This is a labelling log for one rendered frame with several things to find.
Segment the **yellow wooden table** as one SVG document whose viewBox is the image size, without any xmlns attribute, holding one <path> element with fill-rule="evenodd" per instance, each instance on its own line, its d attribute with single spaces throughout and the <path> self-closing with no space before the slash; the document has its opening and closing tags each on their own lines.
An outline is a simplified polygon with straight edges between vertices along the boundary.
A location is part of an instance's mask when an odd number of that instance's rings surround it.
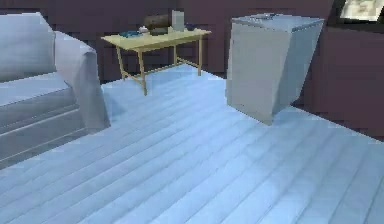
<svg viewBox="0 0 384 224">
<path fill-rule="evenodd" d="M 110 35 L 110 36 L 102 37 L 102 40 L 115 46 L 122 79 L 125 80 L 127 77 L 133 79 L 134 81 L 136 81 L 141 85 L 144 95 L 147 95 L 146 76 L 151 73 L 176 67 L 181 64 L 187 64 L 192 67 L 195 67 L 198 70 L 197 74 L 201 75 L 202 65 L 203 65 L 203 50 L 202 50 L 203 37 L 209 34 L 211 34 L 211 31 L 195 28 L 193 31 L 188 31 L 188 30 L 170 31 L 167 34 L 158 35 L 158 36 L 144 34 L 138 37 L 127 38 L 120 35 Z M 188 61 L 177 55 L 177 47 L 179 45 L 191 43 L 191 42 L 198 43 L 198 62 L 197 63 Z M 143 53 L 159 50 L 163 48 L 168 48 L 168 47 L 173 48 L 173 55 L 174 55 L 173 63 L 168 66 L 145 71 Z M 137 53 L 139 69 L 140 69 L 139 74 L 132 75 L 124 70 L 121 50 L 134 51 Z"/>
</svg>

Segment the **grey square cabinet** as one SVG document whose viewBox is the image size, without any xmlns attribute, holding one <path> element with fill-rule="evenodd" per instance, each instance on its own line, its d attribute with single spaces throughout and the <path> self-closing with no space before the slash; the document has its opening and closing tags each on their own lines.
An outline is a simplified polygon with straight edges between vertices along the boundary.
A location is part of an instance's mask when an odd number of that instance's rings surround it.
<svg viewBox="0 0 384 224">
<path fill-rule="evenodd" d="M 233 18 L 227 104 L 270 125 L 301 93 L 322 18 L 263 13 Z"/>
</svg>

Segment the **grey upright box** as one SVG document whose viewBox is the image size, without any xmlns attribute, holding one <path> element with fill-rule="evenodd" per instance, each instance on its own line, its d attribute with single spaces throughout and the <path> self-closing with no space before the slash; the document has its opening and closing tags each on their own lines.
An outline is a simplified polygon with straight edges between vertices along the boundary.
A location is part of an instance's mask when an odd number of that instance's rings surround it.
<svg viewBox="0 0 384 224">
<path fill-rule="evenodd" d="M 184 12 L 183 11 L 172 11 L 172 28 L 175 31 L 180 31 L 183 32 L 185 29 L 185 24 L 184 24 Z"/>
</svg>

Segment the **dark brown cylinder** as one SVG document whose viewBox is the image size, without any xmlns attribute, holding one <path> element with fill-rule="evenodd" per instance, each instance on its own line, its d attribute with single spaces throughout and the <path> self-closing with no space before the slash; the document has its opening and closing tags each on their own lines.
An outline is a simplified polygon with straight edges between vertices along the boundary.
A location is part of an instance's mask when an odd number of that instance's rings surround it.
<svg viewBox="0 0 384 224">
<path fill-rule="evenodd" d="M 151 15 L 144 18 L 144 26 L 149 30 L 156 28 L 166 28 L 171 25 L 171 19 L 168 14 Z"/>
</svg>

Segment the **grey sofa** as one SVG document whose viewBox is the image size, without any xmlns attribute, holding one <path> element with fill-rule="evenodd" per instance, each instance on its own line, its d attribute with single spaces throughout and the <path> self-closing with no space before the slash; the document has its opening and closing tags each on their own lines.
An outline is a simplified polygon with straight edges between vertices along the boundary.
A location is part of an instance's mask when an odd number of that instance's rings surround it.
<svg viewBox="0 0 384 224">
<path fill-rule="evenodd" d="M 96 50 L 39 12 L 0 15 L 0 170 L 109 126 Z"/>
</svg>

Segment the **framed wall picture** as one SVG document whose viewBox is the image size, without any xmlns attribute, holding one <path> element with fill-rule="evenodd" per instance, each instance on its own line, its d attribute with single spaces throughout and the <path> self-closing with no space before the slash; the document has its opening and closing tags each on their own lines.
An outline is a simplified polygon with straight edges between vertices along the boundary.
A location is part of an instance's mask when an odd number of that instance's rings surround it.
<svg viewBox="0 0 384 224">
<path fill-rule="evenodd" d="M 384 0 L 341 0 L 336 19 L 346 23 L 383 23 Z"/>
</svg>

